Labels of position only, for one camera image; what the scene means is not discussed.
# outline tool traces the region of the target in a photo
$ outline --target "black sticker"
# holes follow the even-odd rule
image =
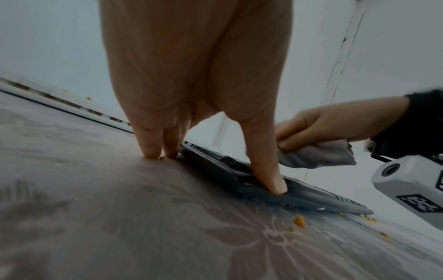
[[[440,172],[440,176],[438,177],[437,183],[435,187],[441,191],[443,191],[443,170]]]
[[[421,213],[443,213],[442,207],[422,195],[416,194],[396,197]]]

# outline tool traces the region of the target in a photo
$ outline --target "table surface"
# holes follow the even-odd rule
[[[3,92],[0,178],[3,279],[443,274],[443,244],[419,233],[381,218],[242,200],[182,158],[143,159],[130,133]]]

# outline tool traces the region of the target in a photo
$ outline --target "hand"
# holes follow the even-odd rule
[[[409,98],[394,97],[318,107],[278,124],[275,137],[285,151],[332,140],[366,140],[393,125],[408,106]]]
[[[143,154],[176,157],[186,132],[223,111],[239,122],[252,171],[286,192],[275,101],[291,0],[101,0],[113,88]]]

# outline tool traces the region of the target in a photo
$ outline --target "orange crumb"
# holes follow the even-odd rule
[[[384,236],[384,237],[386,237],[386,238],[391,239],[391,237],[390,237],[388,234],[385,234],[384,232],[380,232],[380,235],[381,235],[381,236]]]
[[[299,226],[301,228],[305,228],[305,218],[304,217],[297,215],[297,216],[295,216],[295,219],[293,222],[296,226]]]

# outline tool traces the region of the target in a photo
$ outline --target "white device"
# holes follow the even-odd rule
[[[443,165],[409,155],[381,165],[374,187],[432,226],[443,230]]]

